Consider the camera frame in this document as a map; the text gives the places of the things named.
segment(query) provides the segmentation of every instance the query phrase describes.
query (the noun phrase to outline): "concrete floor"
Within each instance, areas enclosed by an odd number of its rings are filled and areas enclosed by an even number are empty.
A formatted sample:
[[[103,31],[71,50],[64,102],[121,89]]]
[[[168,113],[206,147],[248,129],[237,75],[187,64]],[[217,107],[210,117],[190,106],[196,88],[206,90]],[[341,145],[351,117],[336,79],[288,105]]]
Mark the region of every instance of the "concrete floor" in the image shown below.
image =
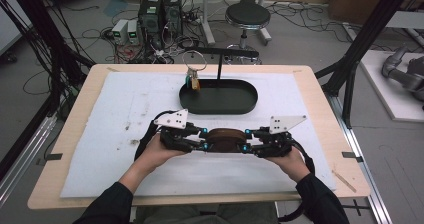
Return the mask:
[[[81,37],[88,29],[101,30],[112,26],[112,17],[119,11],[127,10],[114,17],[114,21],[120,18],[133,18],[136,16],[137,5],[135,0],[61,0],[62,4],[72,8],[84,8],[98,6],[98,9],[85,11],[65,10],[64,15],[76,37]],[[225,7],[223,2],[210,4],[210,13]],[[326,8],[320,7],[323,13],[310,12],[311,18],[320,18],[323,23],[330,20],[327,18]],[[211,18],[224,20],[224,9]],[[290,21],[302,23],[299,15],[287,17]],[[256,48],[264,64],[285,65],[308,65],[314,71],[318,71],[338,61],[350,43],[347,35],[339,26],[332,26],[334,32],[315,32],[304,27],[295,26],[287,19],[272,15],[267,29],[273,40],[268,46],[249,33],[248,44]],[[306,20],[308,25],[316,25],[317,22]],[[222,22],[211,22],[211,29],[216,38],[216,47],[226,47],[237,43],[241,31]],[[93,39],[78,39],[83,47],[87,47],[87,53],[98,63],[111,63],[106,58],[112,55],[112,50],[106,42],[99,40],[94,43]],[[394,32],[385,30],[376,41],[379,45],[386,45],[392,49],[402,43],[407,43],[410,49],[415,49],[416,44],[409,38]],[[35,55],[24,40],[18,41],[12,51],[18,56],[17,63],[0,63],[0,133],[2,144],[0,145],[0,158],[3,158],[7,150],[13,145],[22,130],[31,120],[35,112],[45,100],[46,95],[30,95],[23,92],[25,82],[34,74],[42,71],[37,65]],[[209,63],[216,63],[217,58],[210,59]],[[175,58],[176,63],[181,63],[180,57]],[[47,89],[46,75],[39,75],[32,79],[26,86],[31,92],[43,92]],[[424,124],[392,121],[384,109],[380,99],[365,76],[361,68],[358,68],[355,82],[354,100],[352,106],[352,125],[358,142],[364,153],[371,173],[387,206],[393,223],[424,223],[424,178],[420,167],[423,164],[421,153],[424,146],[420,145],[424,140]],[[55,128],[59,131],[61,123]],[[5,205],[0,209],[1,223],[71,223],[83,212],[83,209],[69,210],[43,210],[33,211],[28,209],[26,202],[43,169],[36,165],[38,158],[42,157],[48,143],[54,138],[55,133],[46,141],[40,153],[30,165],[25,175],[19,181],[15,190],[8,198]],[[341,200],[344,205],[354,205],[353,200]],[[365,199],[356,200],[360,206],[368,206]],[[280,202],[280,215],[296,208],[296,202]],[[369,210],[346,209],[351,223],[375,223],[373,214]],[[293,223],[309,223],[305,218],[300,218]]]

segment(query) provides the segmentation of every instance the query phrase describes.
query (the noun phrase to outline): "black strap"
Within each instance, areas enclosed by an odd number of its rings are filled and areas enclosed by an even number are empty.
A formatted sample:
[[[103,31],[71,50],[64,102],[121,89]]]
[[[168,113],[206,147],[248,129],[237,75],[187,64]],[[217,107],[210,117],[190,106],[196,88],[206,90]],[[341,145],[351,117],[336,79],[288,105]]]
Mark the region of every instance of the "black strap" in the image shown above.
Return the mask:
[[[158,125],[154,123],[156,119],[158,119],[163,114],[171,114],[175,111],[164,111],[159,113],[151,122],[149,125],[149,128],[147,128],[146,134],[144,134],[144,137],[141,138],[140,144],[137,147],[137,150],[135,151],[134,161],[137,160],[137,158],[144,152],[146,149],[147,144],[149,144],[149,141],[152,139],[152,137],[156,134],[156,130],[158,128]]]
[[[300,153],[302,153],[303,157],[305,158],[305,165],[308,168],[308,170],[315,175],[315,165],[314,160],[306,153],[305,149],[303,149],[302,145],[299,143],[293,143],[293,147],[298,149]],[[299,207],[292,213],[285,215],[283,217],[279,217],[279,222],[290,222],[294,219],[300,217],[305,212],[305,208],[303,207],[303,203],[300,203]]]

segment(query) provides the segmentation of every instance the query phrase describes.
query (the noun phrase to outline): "white bracket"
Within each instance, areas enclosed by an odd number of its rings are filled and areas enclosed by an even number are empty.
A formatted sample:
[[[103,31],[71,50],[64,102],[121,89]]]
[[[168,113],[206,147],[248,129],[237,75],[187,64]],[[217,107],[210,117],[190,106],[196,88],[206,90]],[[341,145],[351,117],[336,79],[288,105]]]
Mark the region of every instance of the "white bracket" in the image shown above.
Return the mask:
[[[154,121],[156,125],[184,129],[187,122],[188,110],[183,109],[172,114],[164,114]]]
[[[276,134],[286,132],[304,120],[306,120],[306,116],[272,116],[269,125],[269,133]]]

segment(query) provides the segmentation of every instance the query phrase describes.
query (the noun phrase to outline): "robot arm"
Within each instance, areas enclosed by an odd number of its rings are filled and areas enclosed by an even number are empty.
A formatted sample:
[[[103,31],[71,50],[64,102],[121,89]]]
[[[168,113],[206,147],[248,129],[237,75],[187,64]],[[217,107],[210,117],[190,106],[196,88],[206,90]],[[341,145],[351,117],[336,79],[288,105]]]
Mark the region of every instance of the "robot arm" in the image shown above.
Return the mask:
[[[423,76],[420,75],[418,69],[424,69],[424,62],[422,58],[413,59],[409,63],[409,66],[414,66],[413,71],[402,72],[397,69],[397,66],[402,62],[402,57],[408,51],[406,46],[399,48],[393,55],[389,56],[383,64],[381,73],[384,77],[393,79],[411,92],[422,91],[424,86]]]

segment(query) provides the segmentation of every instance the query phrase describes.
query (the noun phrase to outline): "wire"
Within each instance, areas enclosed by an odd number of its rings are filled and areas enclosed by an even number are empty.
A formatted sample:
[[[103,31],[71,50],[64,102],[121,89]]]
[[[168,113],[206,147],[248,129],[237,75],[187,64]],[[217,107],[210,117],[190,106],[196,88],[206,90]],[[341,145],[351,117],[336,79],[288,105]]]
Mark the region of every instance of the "wire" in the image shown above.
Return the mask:
[[[343,29],[343,25],[341,23],[323,23],[322,19],[314,19],[311,17],[311,13],[322,14],[324,12],[323,8],[316,6],[306,7],[302,3],[289,3],[288,5],[280,5],[277,4],[277,2],[274,2],[273,4],[267,6],[266,9],[268,9],[271,15],[279,15],[295,26],[304,27],[314,32],[332,32],[338,41],[347,43],[351,42],[349,39],[341,39],[337,34],[337,31],[333,29],[333,27],[339,27]],[[292,20],[294,17],[299,17],[301,19],[301,23],[297,23],[296,21]],[[308,25],[306,20],[316,22],[317,24]]]
[[[30,94],[30,95],[34,95],[34,96],[37,96],[37,95],[43,95],[43,94],[47,94],[47,93],[49,93],[51,90],[50,90],[50,87],[49,87],[49,89],[47,90],[47,91],[44,91],[44,92],[38,92],[38,93],[34,93],[34,92],[30,92],[30,91],[27,91],[26,90],[26,85],[33,79],[33,78],[35,78],[36,76],[38,76],[38,75],[40,75],[40,74],[42,74],[42,73],[45,73],[46,72],[46,70],[43,70],[43,71],[40,71],[40,72],[37,72],[36,74],[34,74],[34,75],[32,75],[30,78],[28,78],[28,80],[26,80],[26,82],[24,83],[24,85],[22,86],[22,90],[26,93],[26,94]]]
[[[62,4],[62,7],[65,8],[65,9],[68,9],[70,11],[86,11],[86,10],[90,10],[90,9],[100,9],[99,6],[89,6],[89,7],[84,7],[84,8],[71,8],[71,7],[67,7],[63,4]]]

